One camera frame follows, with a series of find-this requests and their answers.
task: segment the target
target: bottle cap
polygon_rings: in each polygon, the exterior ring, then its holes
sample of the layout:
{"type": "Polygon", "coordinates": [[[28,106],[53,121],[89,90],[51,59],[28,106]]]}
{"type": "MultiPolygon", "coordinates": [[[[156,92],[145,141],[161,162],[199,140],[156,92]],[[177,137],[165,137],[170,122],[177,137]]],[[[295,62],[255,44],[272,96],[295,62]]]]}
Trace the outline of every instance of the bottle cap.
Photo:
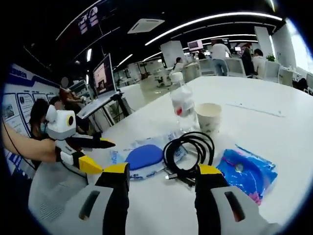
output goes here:
{"type": "Polygon", "coordinates": [[[174,72],[174,73],[172,73],[171,80],[172,80],[173,83],[179,83],[180,81],[183,81],[182,72],[174,72]]]}

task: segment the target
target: face mask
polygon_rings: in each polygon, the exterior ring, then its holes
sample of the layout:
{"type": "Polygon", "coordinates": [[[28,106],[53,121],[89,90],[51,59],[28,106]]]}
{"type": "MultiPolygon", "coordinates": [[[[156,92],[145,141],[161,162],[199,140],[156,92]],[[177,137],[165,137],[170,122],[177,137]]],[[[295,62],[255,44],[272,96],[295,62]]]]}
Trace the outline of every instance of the face mask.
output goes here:
{"type": "Polygon", "coordinates": [[[47,133],[47,124],[45,124],[45,123],[40,123],[40,132],[42,133],[42,134],[46,134],[47,133]]]}

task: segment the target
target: plastic water bottle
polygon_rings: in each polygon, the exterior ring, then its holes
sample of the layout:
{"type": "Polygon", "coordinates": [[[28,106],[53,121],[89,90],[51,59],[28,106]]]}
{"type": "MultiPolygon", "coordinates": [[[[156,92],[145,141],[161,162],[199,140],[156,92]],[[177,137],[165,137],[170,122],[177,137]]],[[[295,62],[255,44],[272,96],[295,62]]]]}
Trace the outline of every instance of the plastic water bottle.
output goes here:
{"type": "Polygon", "coordinates": [[[192,90],[185,84],[181,72],[173,73],[171,79],[174,89],[171,91],[171,99],[180,130],[184,133],[195,131],[198,119],[192,99],[192,90]]]}

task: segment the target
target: paper cup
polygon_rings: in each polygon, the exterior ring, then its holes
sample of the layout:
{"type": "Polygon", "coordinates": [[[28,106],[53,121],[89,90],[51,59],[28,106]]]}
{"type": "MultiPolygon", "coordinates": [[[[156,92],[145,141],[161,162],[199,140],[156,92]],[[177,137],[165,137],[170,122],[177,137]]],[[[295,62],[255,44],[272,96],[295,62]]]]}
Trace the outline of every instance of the paper cup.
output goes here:
{"type": "Polygon", "coordinates": [[[205,103],[197,105],[195,109],[201,131],[208,135],[217,133],[221,123],[221,106],[212,103],[205,103]]]}

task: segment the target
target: potted plant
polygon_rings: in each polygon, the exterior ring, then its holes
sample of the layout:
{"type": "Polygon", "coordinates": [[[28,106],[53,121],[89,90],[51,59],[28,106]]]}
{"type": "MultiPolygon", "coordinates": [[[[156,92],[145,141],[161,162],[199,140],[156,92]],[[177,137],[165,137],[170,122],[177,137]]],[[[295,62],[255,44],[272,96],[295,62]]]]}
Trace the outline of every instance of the potted plant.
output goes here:
{"type": "Polygon", "coordinates": [[[266,57],[266,59],[267,59],[268,61],[275,62],[275,57],[274,57],[273,54],[272,54],[272,55],[268,55],[268,56],[266,57]]]}

